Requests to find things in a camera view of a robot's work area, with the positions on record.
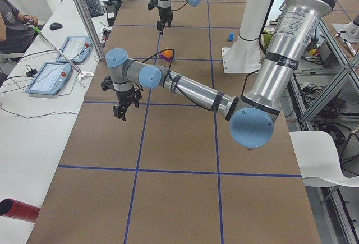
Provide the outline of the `orange trapezoid block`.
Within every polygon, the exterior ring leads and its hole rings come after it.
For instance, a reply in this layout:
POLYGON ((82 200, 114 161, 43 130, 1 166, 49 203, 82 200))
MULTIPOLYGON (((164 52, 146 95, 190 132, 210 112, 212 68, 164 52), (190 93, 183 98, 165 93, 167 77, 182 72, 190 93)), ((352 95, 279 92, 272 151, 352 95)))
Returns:
POLYGON ((165 50, 163 53, 162 53, 163 56, 165 56, 166 58, 172 58, 173 56, 173 53, 171 50, 165 50))

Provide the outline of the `purple trapezoid block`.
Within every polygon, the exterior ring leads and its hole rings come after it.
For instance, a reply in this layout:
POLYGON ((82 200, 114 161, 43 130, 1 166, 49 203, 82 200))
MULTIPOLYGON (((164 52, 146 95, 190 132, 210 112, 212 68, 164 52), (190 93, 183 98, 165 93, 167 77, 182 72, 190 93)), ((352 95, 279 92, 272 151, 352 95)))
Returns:
POLYGON ((170 62, 173 59, 173 56, 172 58, 166 58, 165 56, 162 55, 162 53, 159 54, 159 57, 167 62, 170 62))

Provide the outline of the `small blue block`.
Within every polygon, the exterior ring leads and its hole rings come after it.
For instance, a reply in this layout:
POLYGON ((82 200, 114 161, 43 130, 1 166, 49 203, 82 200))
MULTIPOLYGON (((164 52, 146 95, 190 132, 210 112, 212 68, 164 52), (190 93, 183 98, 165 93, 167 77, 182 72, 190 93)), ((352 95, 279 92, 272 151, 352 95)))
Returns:
POLYGON ((232 42, 234 40, 234 33, 229 33, 227 40, 232 42))

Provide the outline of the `far blue teach pendant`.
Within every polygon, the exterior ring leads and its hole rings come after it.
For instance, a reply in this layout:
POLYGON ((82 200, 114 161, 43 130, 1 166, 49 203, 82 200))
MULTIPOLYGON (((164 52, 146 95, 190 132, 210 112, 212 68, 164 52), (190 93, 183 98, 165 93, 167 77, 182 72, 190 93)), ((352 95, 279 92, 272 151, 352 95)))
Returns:
POLYGON ((61 51, 73 62, 84 62, 91 52, 91 40, 87 36, 68 36, 61 51))

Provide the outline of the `blue teach pendant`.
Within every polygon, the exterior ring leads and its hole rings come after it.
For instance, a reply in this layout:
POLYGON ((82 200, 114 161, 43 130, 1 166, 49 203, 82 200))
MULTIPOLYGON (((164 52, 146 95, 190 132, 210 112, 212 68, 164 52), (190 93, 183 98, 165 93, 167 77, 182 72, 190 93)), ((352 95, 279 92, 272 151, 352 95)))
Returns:
POLYGON ((73 62, 84 62, 91 52, 91 40, 87 36, 68 36, 61 51, 73 62))
POLYGON ((28 94, 56 95, 71 76, 69 63, 45 62, 26 88, 28 94))

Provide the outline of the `black keyboard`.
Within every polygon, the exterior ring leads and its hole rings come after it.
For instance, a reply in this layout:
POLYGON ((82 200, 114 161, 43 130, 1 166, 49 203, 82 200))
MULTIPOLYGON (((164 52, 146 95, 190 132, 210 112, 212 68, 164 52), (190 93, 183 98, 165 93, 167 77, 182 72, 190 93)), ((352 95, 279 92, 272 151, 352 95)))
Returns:
POLYGON ((99 0, 84 0, 84 2, 91 18, 103 15, 102 5, 99 0))

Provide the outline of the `near blue teach pendant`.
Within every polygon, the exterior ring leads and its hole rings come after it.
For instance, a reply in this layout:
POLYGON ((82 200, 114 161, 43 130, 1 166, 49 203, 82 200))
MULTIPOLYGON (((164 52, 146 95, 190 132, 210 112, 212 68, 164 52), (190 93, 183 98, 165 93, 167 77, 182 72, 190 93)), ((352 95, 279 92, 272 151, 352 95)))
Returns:
POLYGON ((28 94, 56 95, 71 76, 69 63, 45 62, 26 88, 28 94))

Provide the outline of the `black computer mouse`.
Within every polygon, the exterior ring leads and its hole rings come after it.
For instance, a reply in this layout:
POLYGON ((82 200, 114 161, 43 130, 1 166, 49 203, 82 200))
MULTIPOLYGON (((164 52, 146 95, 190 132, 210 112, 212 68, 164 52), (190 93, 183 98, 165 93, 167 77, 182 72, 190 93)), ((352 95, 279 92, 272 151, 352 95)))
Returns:
POLYGON ((51 31, 54 31, 63 28, 63 25, 58 22, 54 22, 50 24, 49 28, 51 31))

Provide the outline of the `person in grey shirt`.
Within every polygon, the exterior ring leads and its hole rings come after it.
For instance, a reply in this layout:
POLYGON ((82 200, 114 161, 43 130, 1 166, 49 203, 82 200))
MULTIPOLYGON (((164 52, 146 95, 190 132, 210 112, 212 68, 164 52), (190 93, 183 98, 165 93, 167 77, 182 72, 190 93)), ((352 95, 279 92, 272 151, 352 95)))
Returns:
POLYGON ((37 24, 37 17, 22 14, 8 0, 1 0, 1 52, 25 53, 36 37, 30 25, 37 24))

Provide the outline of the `red cylinder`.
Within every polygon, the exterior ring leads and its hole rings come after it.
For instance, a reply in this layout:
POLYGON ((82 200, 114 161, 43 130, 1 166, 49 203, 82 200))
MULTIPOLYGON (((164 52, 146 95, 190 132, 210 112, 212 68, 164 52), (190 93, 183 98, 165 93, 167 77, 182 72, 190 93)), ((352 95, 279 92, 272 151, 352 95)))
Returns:
POLYGON ((1 216, 35 223, 40 208, 15 199, 1 201, 1 216))

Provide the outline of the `white chair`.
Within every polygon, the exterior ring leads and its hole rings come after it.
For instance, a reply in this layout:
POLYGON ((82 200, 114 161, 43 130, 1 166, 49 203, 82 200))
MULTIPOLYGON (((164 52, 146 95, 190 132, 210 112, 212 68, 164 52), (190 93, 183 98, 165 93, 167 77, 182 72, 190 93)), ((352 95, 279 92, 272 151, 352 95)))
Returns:
POLYGON ((289 133, 305 186, 358 187, 358 177, 344 176, 332 137, 323 131, 289 133))

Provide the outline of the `green handled reacher grabber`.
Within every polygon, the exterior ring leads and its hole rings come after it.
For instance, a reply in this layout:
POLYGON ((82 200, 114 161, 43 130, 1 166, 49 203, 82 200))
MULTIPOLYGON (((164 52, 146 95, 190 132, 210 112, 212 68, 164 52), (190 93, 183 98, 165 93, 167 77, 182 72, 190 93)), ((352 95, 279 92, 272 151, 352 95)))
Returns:
POLYGON ((50 44, 71 66, 72 68, 74 68, 77 72, 78 72, 78 77, 77 80, 79 82, 79 84, 85 88, 85 85, 82 83, 82 79, 84 77, 93 77, 94 74, 92 72, 82 72, 80 70, 80 68, 78 67, 78 65, 74 64, 70 58, 68 58, 59 48, 57 48, 48 38, 46 38, 43 34, 42 31, 40 29, 38 29, 37 27, 32 27, 34 29, 34 31, 40 35, 48 44, 50 44))

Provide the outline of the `aluminium frame post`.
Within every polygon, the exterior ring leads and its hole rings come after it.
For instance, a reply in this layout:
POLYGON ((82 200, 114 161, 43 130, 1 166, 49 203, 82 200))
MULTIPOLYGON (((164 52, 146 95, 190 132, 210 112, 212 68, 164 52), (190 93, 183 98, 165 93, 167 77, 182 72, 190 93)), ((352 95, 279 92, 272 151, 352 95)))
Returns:
POLYGON ((90 17, 90 13, 87 9, 87 6, 85 4, 84 0, 73 0, 75 3, 75 6, 77 8, 77 11, 82 19, 82 22, 84 24, 84 27, 86 29, 86 32, 92 42, 93 48, 96 51, 96 55, 98 56, 98 59, 101 61, 105 54, 103 47, 99 41, 95 26, 92 22, 92 19, 90 17))

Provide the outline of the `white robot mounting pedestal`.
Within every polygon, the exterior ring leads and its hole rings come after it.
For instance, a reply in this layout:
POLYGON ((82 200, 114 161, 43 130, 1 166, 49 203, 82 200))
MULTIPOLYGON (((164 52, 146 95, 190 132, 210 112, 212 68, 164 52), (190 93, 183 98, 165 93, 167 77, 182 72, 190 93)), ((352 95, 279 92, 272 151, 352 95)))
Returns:
POLYGON ((238 39, 230 48, 222 48, 225 73, 250 73, 261 68, 259 41, 272 0, 247 0, 238 39))

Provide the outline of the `aluminium frame structure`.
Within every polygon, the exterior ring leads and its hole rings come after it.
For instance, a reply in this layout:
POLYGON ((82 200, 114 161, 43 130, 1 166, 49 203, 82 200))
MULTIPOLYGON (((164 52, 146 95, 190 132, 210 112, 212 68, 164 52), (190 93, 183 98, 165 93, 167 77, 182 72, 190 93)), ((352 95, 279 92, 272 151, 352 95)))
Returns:
POLYGON ((320 20, 318 23, 318 28, 324 38, 323 44, 327 45, 333 52, 338 65, 332 68, 330 72, 328 72, 328 68, 323 68, 319 72, 319 76, 327 76, 330 79, 319 96, 308 107, 305 107, 303 96, 300 94, 300 88, 294 76, 288 84, 288 90, 292 93, 294 107, 299 114, 297 120, 301 127, 307 129, 311 128, 310 122, 339 93, 347 81, 351 83, 354 91, 358 92, 358 49, 355 50, 353 57, 348 57, 344 52, 343 46, 339 44, 339 41, 342 39, 341 36, 332 34, 323 20, 320 20))

